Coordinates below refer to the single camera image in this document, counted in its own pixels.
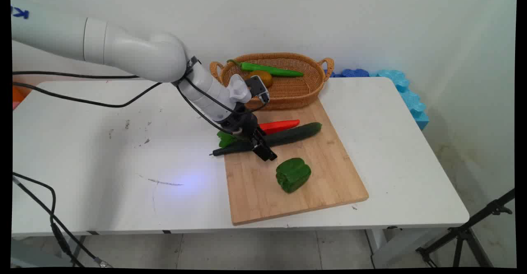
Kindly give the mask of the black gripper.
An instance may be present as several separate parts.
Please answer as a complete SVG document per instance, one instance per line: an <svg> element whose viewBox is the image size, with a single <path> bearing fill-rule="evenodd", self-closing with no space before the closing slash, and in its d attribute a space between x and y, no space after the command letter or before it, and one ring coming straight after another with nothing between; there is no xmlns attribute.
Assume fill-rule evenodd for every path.
<svg viewBox="0 0 527 274"><path fill-rule="evenodd" d="M266 142L266 134L259 127L258 118L254 113L250 111L241 114L231 113L223 120L223 129L236 137L249 139L253 146L252 152L262 161L271 161L278 157Z"/></svg>

